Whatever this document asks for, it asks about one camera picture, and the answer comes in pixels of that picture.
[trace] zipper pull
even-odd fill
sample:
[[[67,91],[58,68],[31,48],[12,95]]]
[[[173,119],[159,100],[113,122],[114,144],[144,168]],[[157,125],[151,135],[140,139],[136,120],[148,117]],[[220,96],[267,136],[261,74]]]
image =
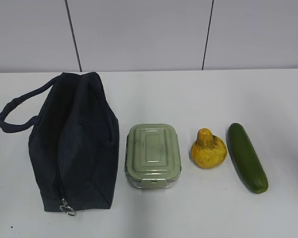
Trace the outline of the zipper pull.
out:
[[[62,197],[61,202],[63,203],[63,205],[60,206],[60,210],[62,212],[68,214],[69,216],[76,216],[76,211],[69,206],[65,198]]]

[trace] black bag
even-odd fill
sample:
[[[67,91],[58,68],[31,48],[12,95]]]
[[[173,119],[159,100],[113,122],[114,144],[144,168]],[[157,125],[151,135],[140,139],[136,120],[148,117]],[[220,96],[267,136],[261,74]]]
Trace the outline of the black bag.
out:
[[[4,122],[18,105],[51,86],[38,116],[23,125]],[[29,154],[44,210],[75,215],[77,210],[109,209],[117,175],[119,127],[99,75],[62,73],[13,99],[0,113],[0,127],[6,133],[32,125]]]

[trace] gray wall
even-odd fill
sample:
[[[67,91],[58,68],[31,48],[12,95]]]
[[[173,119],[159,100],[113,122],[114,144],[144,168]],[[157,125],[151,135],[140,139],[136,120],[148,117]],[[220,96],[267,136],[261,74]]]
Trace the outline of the gray wall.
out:
[[[68,0],[83,71],[298,67],[298,0]],[[79,71],[64,0],[0,0],[0,72]]]

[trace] bag strap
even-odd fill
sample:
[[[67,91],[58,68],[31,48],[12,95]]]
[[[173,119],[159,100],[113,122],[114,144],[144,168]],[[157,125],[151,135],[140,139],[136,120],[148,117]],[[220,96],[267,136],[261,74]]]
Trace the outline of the bag strap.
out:
[[[57,79],[58,77],[55,77],[51,79],[49,82],[47,82],[45,85],[43,85],[42,87],[35,89],[32,92],[26,93],[18,98],[14,98],[11,102],[9,102],[0,113],[0,128],[5,133],[15,133],[15,132],[24,131],[30,128],[31,126],[36,125],[39,120],[38,116],[32,117],[28,122],[22,125],[10,124],[5,122],[4,120],[17,106],[19,106],[25,100],[32,98],[36,95],[39,95],[44,91],[48,90],[57,81]]]

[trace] cucumber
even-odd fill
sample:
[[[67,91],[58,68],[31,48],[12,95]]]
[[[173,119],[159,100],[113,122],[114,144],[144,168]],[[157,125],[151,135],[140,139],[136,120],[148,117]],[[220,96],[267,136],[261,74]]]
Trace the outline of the cucumber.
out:
[[[227,132],[228,151],[244,184],[255,193],[268,189],[268,181],[242,125],[233,123]]]

